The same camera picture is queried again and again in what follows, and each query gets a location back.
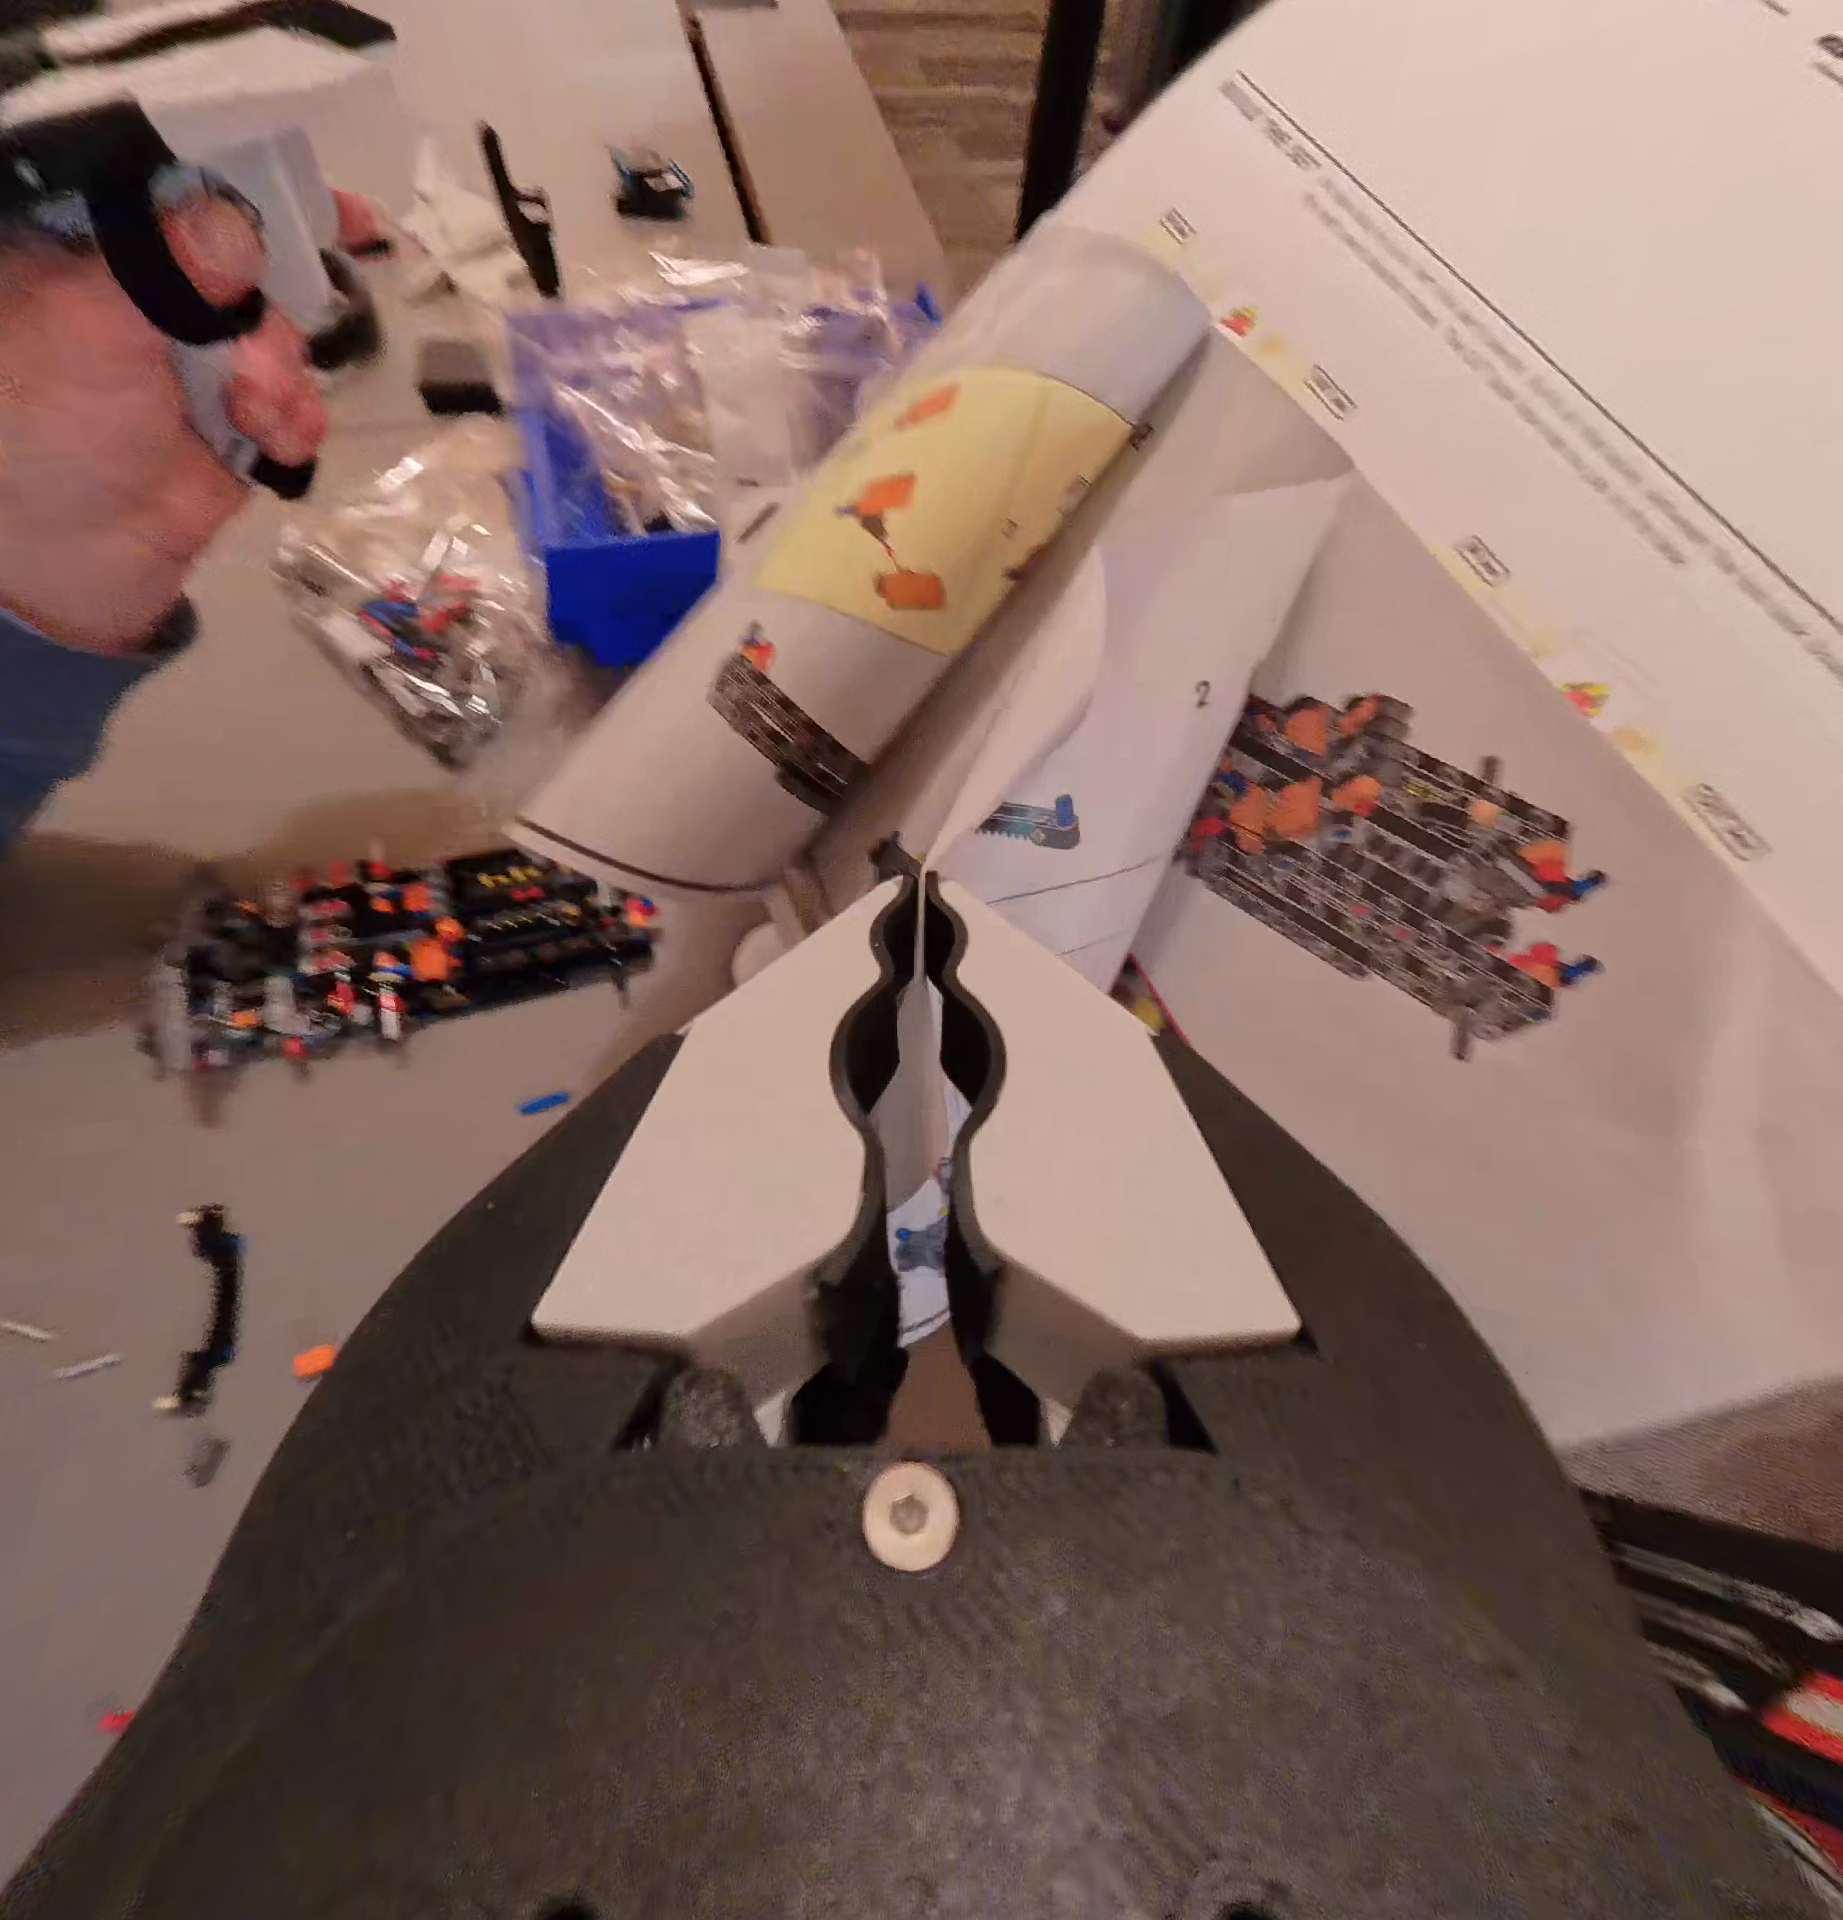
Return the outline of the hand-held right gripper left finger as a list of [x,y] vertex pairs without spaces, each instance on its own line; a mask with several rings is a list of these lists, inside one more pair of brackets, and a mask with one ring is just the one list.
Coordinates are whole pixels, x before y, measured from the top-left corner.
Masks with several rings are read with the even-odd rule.
[[876,1109],[920,905],[887,878],[683,1031],[534,1335],[728,1374],[866,1374],[901,1346]]

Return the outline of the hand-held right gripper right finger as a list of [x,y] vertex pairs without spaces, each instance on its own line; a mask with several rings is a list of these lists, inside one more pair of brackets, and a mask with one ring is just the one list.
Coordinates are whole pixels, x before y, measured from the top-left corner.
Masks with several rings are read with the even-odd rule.
[[923,958],[951,1146],[961,1354],[1106,1374],[1290,1343],[1301,1319],[1156,1039],[955,882],[925,878]]

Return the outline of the white lego instruction booklet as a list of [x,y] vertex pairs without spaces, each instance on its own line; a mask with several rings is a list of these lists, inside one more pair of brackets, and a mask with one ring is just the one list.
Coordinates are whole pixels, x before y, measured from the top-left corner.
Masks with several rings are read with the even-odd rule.
[[1134,963],[1559,1442],[1839,1379],[1843,3],[1265,5],[513,833]]

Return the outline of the black orange lego model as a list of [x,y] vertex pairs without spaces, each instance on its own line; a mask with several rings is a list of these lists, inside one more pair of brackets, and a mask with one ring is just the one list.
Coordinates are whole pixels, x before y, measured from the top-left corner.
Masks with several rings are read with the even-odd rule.
[[303,1070],[438,1024],[655,963],[660,910],[515,848],[379,857],[248,893],[201,869],[148,964],[137,1046],[159,1074]]

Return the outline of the person's left forearm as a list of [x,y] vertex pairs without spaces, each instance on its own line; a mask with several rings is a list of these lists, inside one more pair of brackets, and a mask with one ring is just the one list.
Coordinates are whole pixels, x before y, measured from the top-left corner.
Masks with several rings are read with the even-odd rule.
[[194,635],[187,596],[120,653],[67,648],[0,611],[0,857],[59,787],[88,772],[134,685],[184,656]]

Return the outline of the black lego beam assembly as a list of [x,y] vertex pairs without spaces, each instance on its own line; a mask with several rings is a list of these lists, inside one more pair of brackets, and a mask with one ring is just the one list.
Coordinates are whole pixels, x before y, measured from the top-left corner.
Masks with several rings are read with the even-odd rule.
[[151,1406],[152,1414],[163,1417],[187,1417],[212,1406],[215,1379],[237,1357],[240,1342],[243,1237],[218,1204],[181,1213],[181,1226],[187,1229],[193,1257],[209,1268],[212,1316],[204,1343],[181,1357],[173,1392]]

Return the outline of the clear bag of lego parts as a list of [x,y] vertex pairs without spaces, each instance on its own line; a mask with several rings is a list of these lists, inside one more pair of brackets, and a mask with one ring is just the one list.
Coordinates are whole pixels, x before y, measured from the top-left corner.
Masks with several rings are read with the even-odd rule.
[[488,517],[350,514],[292,528],[273,578],[317,653],[441,769],[471,772],[534,719],[550,642]]

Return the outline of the person's left hand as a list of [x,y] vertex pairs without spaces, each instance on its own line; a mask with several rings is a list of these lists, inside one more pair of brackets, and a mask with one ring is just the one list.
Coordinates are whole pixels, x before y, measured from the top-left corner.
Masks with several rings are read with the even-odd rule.
[[0,611],[73,649],[130,653],[250,493],[105,263],[3,237]]

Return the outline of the black curved plastic part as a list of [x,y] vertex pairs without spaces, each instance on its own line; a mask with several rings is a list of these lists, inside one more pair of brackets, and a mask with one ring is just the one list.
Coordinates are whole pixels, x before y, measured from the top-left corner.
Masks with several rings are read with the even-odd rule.
[[554,252],[551,207],[543,191],[513,181],[499,131],[477,125],[477,142],[488,185],[502,212],[508,242],[522,260],[523,276],[541,301],[563,299],[563,271]]

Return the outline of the heap of clear plastic bags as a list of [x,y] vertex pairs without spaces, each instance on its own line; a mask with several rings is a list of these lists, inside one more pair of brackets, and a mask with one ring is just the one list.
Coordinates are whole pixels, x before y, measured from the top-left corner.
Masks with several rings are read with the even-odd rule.
[[509,315],[515,398],[565,429],[614,536],[708,536],[782,497],[933,336],[872,252],[655,252]]

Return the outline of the blue plastic bin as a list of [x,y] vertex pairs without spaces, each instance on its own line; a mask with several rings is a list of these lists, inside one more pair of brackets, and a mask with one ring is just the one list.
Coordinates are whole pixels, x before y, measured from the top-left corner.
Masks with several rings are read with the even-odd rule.
[[717,464],[675,329],[596,310],[504,315],[508,486],[543,578],[551,635],[601,670],[632,670],[713,589]]

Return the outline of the red white striped fabric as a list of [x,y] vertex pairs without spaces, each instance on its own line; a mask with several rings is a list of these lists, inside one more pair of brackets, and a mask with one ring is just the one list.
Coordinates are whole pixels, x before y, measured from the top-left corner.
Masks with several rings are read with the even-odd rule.
[[1843,1552],[1580,1500],[1655,1672],[1843,1917]]

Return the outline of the black metal pole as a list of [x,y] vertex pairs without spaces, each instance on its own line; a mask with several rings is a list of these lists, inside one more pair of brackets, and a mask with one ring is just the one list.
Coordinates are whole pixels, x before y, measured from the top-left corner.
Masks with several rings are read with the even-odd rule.
[[1096,115],[1102,61],[1114,74],[1145,29],[1149,3],[1044,3],[1019,156],[1011,237],[1033,224],[1075,178]]

